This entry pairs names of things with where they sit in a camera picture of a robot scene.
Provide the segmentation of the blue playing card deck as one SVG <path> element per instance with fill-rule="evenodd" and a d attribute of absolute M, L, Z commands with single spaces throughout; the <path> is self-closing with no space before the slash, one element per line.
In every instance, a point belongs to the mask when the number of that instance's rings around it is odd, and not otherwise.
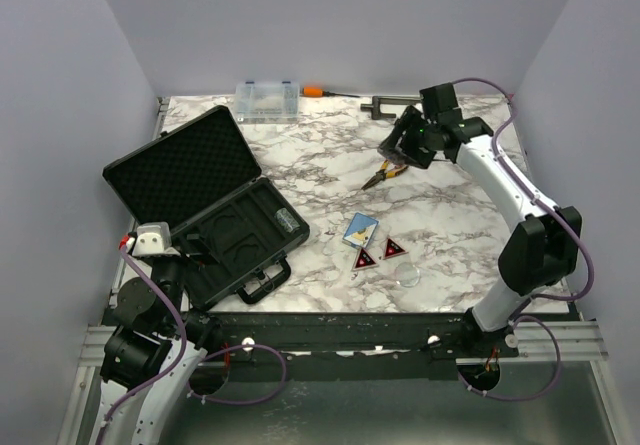
<path fill-rule="evenodd" d="M 379 221 L 375 218 L 356 212 L 343 235 L 343 241 L 354 248 L 367 248 L 378 225 Z"/>

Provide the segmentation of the orange blue poker chip stack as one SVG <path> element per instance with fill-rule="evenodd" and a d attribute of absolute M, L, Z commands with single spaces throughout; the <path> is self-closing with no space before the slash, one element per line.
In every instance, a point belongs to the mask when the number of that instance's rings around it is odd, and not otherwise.
<path fill-rule="evenodd" d="M 275 218 L 278 224 L 287 232 L 294 233 L 300 228 L 300 222 L 294 217 L 288 208 L 283 207 L 276 211 Z"/>

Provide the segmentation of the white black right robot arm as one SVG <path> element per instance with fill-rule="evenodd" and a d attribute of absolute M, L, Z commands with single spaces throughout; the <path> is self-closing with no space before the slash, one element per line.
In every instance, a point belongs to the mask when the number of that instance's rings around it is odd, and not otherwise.
<path fill-rule="evenodd" d="M 484 119 L 464 117 L 452 82 L 424 88 L 380 151 L 392 162 L 426 170 L 437 154 L 457 165 L 491 199 L 510 237 L 498 257 L 498 279 L 462 319 L 460 344 L 480 357 L 532 298 L 575 271 L 582 217 L 560 207 L 519 171 Z"/>

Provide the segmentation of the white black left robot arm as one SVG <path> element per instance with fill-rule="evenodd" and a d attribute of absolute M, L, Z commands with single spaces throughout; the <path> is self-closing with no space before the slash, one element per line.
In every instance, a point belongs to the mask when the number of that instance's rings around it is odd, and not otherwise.
<path fill-rule="evenodd" d="M 231 112 L 217 106 L 107 165 L 137 226 L 119 250 L 120 287 L 104 347 L 96 444 L 155 444 L 201 360 L 230 357 L 212 308 L 253 305 L 285 283 L 310 228 L 264 177 Z"/>

